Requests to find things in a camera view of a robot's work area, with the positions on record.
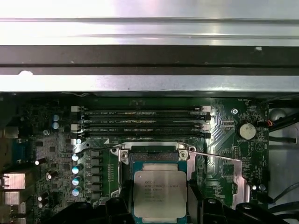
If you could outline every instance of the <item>wire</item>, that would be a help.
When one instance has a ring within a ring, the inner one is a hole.
[[[295,94],[288,94],[288,95],[279,95],[279,96],[276,96],[276,97],[272,97],[272,98],[266,99],[266,100],[260,102],[259,104],[263,105],[263,104],[269,103],[269,102],[274,101],[274,100],[280,100],[280,99],[286,99],[286,98],[293,98],[293,97],[299,97],[299,94],[295,93]]]
[[[285,196],[287,193],[289,193],[292,190],[295,190],[299,187],[299,182],[292,184],[290,187],[286,188],[283,192],[281,192],[277,197],[273,199],[274,202],[278,201],[280,198]]]
[[[273,125],[275,125],[275,124],[274,124],[272,121],[270,121],[270,120],[267,121],[267,124],[268,124],[269,127],[272,127]]]
[[[269,209],[269,212],[277,213],[277,212],[291,211],[291,210],[297,210],[297,209],[299,209],[299,202],[289,202],[289,203],[274,206]]]
[[[89,93],[82,93],[82,94],[77,94],[77,93],[74,93],[74,92],[62,92],[63,94],[70,94],[70,95],[75,95],[77,97],[86,97],[89,95]]]
[[[299,112],[285,118],[274,121],[275,125],[269,128],[269,132],[273,132],[299,122]]]
[[[296,143],[297,139],[294,139],[294,138],[278,138],[278,137],[269,136],[269,141],[281,142],[281,143]]]
[[[95,152],[100,152],[100,151],[105,151],[105,150],[110,150],[110,149],[117,149],[119,147],[107,147],[107,148],[84,148],[82,149],[80,152],[78,153],[75,153],[76,155],[81,155],[83,154],[84,152],[87,152],[87,151],[95,151]]]
[[[299,100],[275,100],[269,103],[269,109],[273,108],[299,108]]]
[[[296,219],[299,222],[299,213],[285,213],[285,214],[279,214],[276,215],[277,217],[281,219]]]

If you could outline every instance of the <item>chip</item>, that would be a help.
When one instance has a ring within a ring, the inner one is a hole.
[[[149,164],[135,172],[134,215],[144,223],[176,223],[186,216],[187,177],[174,168],[173,164],[157,164],[156,168]]]
[[[51,146],[51,147],[50,147],[50,152],[51,152],[51,153],[54,153],[54,152],[55,152],[55,150],[56,150],[56,149],[55,149],[55,147],[54,147],[54,146]]]
[[[71,166],[68,163],[64,163],[64,170],[70,170]]]

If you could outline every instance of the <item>black cable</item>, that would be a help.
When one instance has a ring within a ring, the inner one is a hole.
[[[276,216],[281,219],[296,219],[299,222],[299,213],[285,213]]]
[[[273,121],[274,125],[269,127],[269,132],[273,132],[299,122],[299,112],[285,118]]]
[[[266,193],[259,193],[257,194],[256,198],[259,202],[263,204],[274,204],[277,202],[280,198],[291,192],[292,190],[295,190],[296,188],[299,187],[299,182],[292,184],[291,186],[287,187],[283,192],[281,192],[277,197],[274,199],[271,198],[268,194]]]
[[[259,104],[263,105],[263,104],[269,103],[269,102],[274,101],[274,100],[294,98],[294,97],[299,97],[299,94],[298,93],[294,93],[294,94],[287,94],[287,95],[279,95],[279,96],[276,96],[276,97],[272,97],[272,98],[266,99],[266,100],[260,102]]]
[[[289,203],[274,206],[269,209],[269,212],[277,213],[277,212],[292,211],[297,209],[299,209],[299,202],[289,202]]]
[[[297,140],[294,138],[279,138],[279,137],[272,137],[269,136],[269,141],[274,141],[274,142],[282,142],[282,143],[296,143]]]
[[[299,100],[275,100],[269,103],[269,109],[273,108],[299,108]]]
[[[287,193],[289,193],[292,190],[295,190],[299,187],[299,182],[292,184],[290,187],[286,188],[283,192],[281,192],[277,197],[273,199],[274,203],[278,201],[280,198],[285,196]]]
[[[84,152],[87,152],[87,151],[95,151],[95,152],[100,152],[100,151],[105,151],[105,150],[110,150],[110,149],[117,149],[119,147],[107,147],[107,148],[84,148],[82,149],[80,152],[78,153],[75,153],[76,155],[81,155],[83,154]]]

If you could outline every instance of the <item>green circuit board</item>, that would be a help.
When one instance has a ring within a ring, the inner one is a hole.
[[[30,137],[32,149],[39,158],[46,158],[47,163],[42,166],[41,180],[36,183],[36,196],[44,191],[55,192],[57,202],[54,208],[35,208],[37,218],[55,214],[76,201],[89,201],[94,206],[98,205],[105,198],[111,196],[119,187],[118,183],[118,158],[110,151],[102,151],[99,156],[101,166],[101,197],[94,199],[90,189],[90,159],[94,152],[86,152],[80,160],[84,164],[84,191],[78,197],[74,197],[71,192],[71,184],[74,174],[71,168],[75,162],[71,160],[74,146],[70,143],[71,135],[69,126],[71,118],[69,116],[71,106],[84,108],[111,108],[122,109],[123,107],[195,107],[211,106],[210,125],[211,138],[203,139],[197,137],[168,137],[136,139],[136,137],[90,137],[80,143],[81,148],[85,147],[113,147],[127,141],[181,141],[195,146],[199,151],[223,155],[229,158],[243,161],[243,177],[250,185],[264,185],[268,192],[268,128],[259,126],[256,128],[256,136],[251,140],[242,139],[236,132],[238,125],[243,121],[265,122],[268,117],[268,106],[258,106],[252,99],[246,98],[99,98],[86,96],[81,98],[61,97],[44,101],[35,99],[26,104],[22,109],[26,111],[28,121],[32,124],[33,137]],[[59,128],[52,129],[52,117],[58,114],[60,117]],[[43,130],[50,130],[50,134],[45,136]],[[43,142],[42,147],[36,147],[34,142]],[[168,152],[168,148],[159,148]],[[45,175],[49,170],[58,170],[59,177],[46,180]],[[233,194],[236,193],[236,185],[233,182],[234,166],[226,160],[218,160],[211,157],[198,156],[194,178],[197,179],[200,189],[206,197],[216,197],[225,205],[232,206]],[[252,190],[250,199],[257,203],[256,194],[259,189]]]

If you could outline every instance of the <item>motherboard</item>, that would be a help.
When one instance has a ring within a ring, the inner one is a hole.
[[[74,202],[97,207],[134,180],[136,223],[183,224],[190,179],[228,207],[258,203],[270,181],[268,110],[248,98],[31,99],[2,130],[12,154],[3,206],[15,207],[9,219],[42,223]]]

